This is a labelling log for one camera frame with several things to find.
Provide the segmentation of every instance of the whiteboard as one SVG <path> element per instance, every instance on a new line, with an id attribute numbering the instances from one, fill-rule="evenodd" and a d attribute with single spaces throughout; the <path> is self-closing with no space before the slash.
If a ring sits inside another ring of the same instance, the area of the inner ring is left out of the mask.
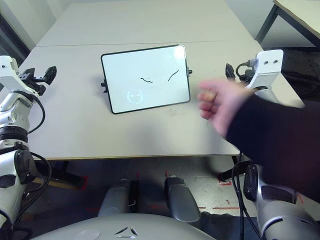
<path id="1" fill-rule="evenodd" d="M 190 101 L 185 46 L 173 45 L 101 56 L 114 114 Z"/>

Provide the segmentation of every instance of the black whiteboard frame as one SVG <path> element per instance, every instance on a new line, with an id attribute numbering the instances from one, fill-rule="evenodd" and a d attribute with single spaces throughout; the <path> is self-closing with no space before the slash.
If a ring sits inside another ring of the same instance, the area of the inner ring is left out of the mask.
<path id="1" fill-rule="evenodd" d="M 187 56 L 186 56 L 186 54 L 184 54 L 184 61 L 185 61 L 185 75 L 186 75 L 186 80 L 187 80 L 187 84 L 188 84 L 188 92 L 189 92 L 189 100 L 188 100 L 188 101 L 176 102 L 176 103 L 166 104 L 166 105 L 160 105 L 160 106 L 146 107 L 146 108 L 135 109 L 135 110 L 130 110 L 130 111 L 114 112 L 114 111 L 113 111 L 113 108 L 112 108 L 111 99 L 110 99 L 109 88 L 108 88 L 108 80 L 107 80 L 107 78 L 106 78 L 105 67 L 104 67 L 104 63 L 103 63 L 103 61 L 102 61 L 103 56 L 105 56 L 105 55 L 114 55 L 114 54 L 132 53 L 132 52 L 139 52 L 139 51 L 146 51 L 146 50 L 153 50 L 153 49 L 172 48 L 172 47 L 178 47 L 178 46 L 183 46 L 184 52 L 186 52 L 186 47 L 185 47 L 183 44 L 176 44 L 176 45 L 157 46 L 157 47 L 137 49 L 137 50 L 130 50 L 130 51 L 118 51 L 118 52 L 112 52 L 112 53 L 105 53 L 105 54 L 102 54 L 102 55 L 101 55 L 100 59 L 101 59 L 101 64 L 102 64 L 103 76 L 104 76 L 104 79 L 105 79 L 104 82 L 105 82 L 106 89 L 108 89 L 108 98 L 109 98 L 109 103 L 110 103 L 111 112 L 112 112 L 113 114 L 131 113 L 131 112 L 136 112 L 136 111 L 141 111 L 141 110 L 146 110 L 146 109 L 154 109 L 154 108 L 160 108 L 160 107 L 172 106 L 172 105 L 184 104 L 184 103 L 190 102 L 190 100 L 191 100 L 191 95 L 190 95 L 190 85 L 189 85 L 189 69 L 188 69 Z"/>

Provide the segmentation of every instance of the wall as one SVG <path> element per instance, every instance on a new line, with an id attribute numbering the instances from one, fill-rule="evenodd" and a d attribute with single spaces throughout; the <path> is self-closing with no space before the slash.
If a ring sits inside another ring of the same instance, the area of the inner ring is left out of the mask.
<path id="1" fill-rule="evenodd" d="M 255 37 L 273 6 L 272 0 L 225 0 L 249 33 Z M 25 44 L 33 49 L 71 3 L 103 0 L 0 0 L 1 14 Z M 313 47 L 299 32 L 278 17 L 263 47 Z"/>

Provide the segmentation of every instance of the human hand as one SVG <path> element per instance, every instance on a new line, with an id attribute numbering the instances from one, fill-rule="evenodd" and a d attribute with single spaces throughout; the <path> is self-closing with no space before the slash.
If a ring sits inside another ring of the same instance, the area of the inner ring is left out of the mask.
<path id="1" fill-rule="evenodd" d="M 202 90 L 198 94 L 201 117 L 210 121 L 225 138 L 231 121 L 252 91 L 244 88 L 241 83 L 230 82 L 225 78 L 203 81 L 199 88 Z"/>

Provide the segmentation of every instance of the white table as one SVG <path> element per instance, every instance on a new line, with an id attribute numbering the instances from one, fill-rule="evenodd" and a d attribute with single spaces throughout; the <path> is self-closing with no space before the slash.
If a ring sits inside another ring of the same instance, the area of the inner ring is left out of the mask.
<path id="1" fill-rule="evenodd" d="M 37 46 L 250 41 L 224 0 L 71 4 Z"/>
<path id="2" fill-rule="evenodd" d="M 105 53 L 184 44 L 193 70 L 189 103 L 114 115 L 100 83 Z M 46 120 L 29 136 L 48 159 L 236 155 L 199 116 L 198 83 L 221 77 L 225 65 L 253 58 L 260 45 L 224 0 L 135 0 L 72 4 L 42 38 L 20 70 L 41 76 L 57 66 L 41 97 Z M 274 92 L 284 104 L 299 101 L 279 76 Z M 34 107 L 31 125 L 41 119 Z"/>
<path id="3" fill-rule="evenodd" d="M 193 70 L 189 103 L 114 115 L 100 83 L 100 55 L 165 44 L 42 46 L 32 50 L 20 69 L 35 67 L 40 76 L 56 65 L 57 76 L 40 98 L 46 110 L 41 128 L 29 136 L 30 149 L 48 159 L 94 159 L 137 156 L 236 155 L 238 150 L 223 140 L 199 115 L 198 83 L 224 75 L 233 66 L 261 51 L 254 40 L 184 43 Z M 273 90 L 284 104 L 299 97 L 282 75 Z M 39 107 L 31 110 L 31 125 L 41 120 Z"/>

